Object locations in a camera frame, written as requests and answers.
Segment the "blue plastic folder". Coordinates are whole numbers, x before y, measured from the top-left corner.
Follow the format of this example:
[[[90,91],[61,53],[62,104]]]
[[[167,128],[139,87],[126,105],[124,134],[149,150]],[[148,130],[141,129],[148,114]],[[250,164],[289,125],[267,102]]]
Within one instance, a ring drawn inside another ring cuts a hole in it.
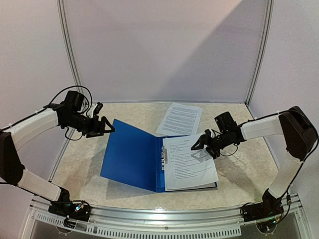
[[[165,192],[160,166],[162,140],[181,135],[155,136],[118,119],[113,125],[115,132],[109,136],[100,175],[152,192]]]

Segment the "metal folder clip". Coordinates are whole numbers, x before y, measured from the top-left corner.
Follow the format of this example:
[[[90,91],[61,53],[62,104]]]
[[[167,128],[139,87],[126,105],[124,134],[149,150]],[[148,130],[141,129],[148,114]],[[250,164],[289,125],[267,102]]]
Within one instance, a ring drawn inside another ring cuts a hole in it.
[[[161,170],[165,170],[165,165],[168,163],[168,152],[167,148],[163,145],[161,147],[161,152],[160,152],[160,166]]]

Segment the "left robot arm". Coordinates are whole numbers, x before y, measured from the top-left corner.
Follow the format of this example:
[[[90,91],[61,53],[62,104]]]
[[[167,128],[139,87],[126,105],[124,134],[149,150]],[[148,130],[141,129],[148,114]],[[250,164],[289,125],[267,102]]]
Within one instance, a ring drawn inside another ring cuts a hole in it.
[[[58,128],[74,129],[82,137],[92,138],[113,133],[115,128],[106,117],[99,116],[102,103],[93,103],[92,96],[66,89],[60,103],[51,100],[42,109],[0,130],[0,178],[2,184],[19,187],[35,195],[55,201],[63,216],[74,212],[74,205],[62,197],[64,189],[49,182],[49,171],[62,143]]]

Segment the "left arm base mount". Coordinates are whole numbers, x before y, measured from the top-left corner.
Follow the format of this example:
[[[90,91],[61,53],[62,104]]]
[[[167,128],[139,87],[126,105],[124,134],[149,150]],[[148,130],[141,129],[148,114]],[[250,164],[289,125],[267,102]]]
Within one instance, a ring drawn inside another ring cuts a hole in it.
[[[49,213],[69,219],[88,222],[91,215],[91,206],[85,200],[70,200],[70,193],[64,188],[56,201],[51,201],[48,209]]]

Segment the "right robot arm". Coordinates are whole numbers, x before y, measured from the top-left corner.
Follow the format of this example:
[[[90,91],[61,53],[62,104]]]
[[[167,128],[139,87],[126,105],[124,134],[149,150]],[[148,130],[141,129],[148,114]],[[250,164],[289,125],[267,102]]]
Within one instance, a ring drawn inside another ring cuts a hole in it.
[[[205,149],[214,159],[221,150],[257,138],[280,137],[282,160],[278,174],[263,195],[258,213],[268,217],[289,191],[302,166],[319,144],[316,127],[299,106],[238,124],[230,112],[215,117],[218,131],[206,129],[191,150]]]

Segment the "printed paper sheet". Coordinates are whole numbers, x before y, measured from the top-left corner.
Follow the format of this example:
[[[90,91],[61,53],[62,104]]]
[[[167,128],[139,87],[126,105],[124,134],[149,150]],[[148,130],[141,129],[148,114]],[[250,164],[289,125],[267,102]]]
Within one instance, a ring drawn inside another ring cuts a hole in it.
[[[202,108],[172,103],[165,113],[156,133],[166,136],[193,135],[197,133]]]
[[[164,184],[168,189],[193,187],[218,182],[214,159],[205,150],[191,150],[201,135],[167,137],[162,144],[167,148]]]
[[[172,191],[202,190],[206,188],[217,188],[217,182],[213,182],[213,183],[209,183],[205,185],[193,186],[193,187],[178,188],[178,189],[168,189],[167,187],[165,187],[165,191],[172,192]]]

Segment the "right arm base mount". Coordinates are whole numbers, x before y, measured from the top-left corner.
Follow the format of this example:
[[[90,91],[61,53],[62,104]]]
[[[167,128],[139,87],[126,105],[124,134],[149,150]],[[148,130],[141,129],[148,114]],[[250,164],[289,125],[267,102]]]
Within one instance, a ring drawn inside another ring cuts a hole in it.
[[[288,209],[285,212],[284,207],[282,205],[282,198],[286,196],[286,201],[288,205]],[[255,221],[259,219],[265,219],[268,217],[274,217],[276,215],[280,215],[278,219],[275,219],[272,224],[276,225],[281,222],[290,211],[291,207],[291,196],[286,190],[282,196],[276,198],[267,189],[263,196],[262,202],[260,203],[246,203],[240,208],[240,215],[244,219],[245,222]]]

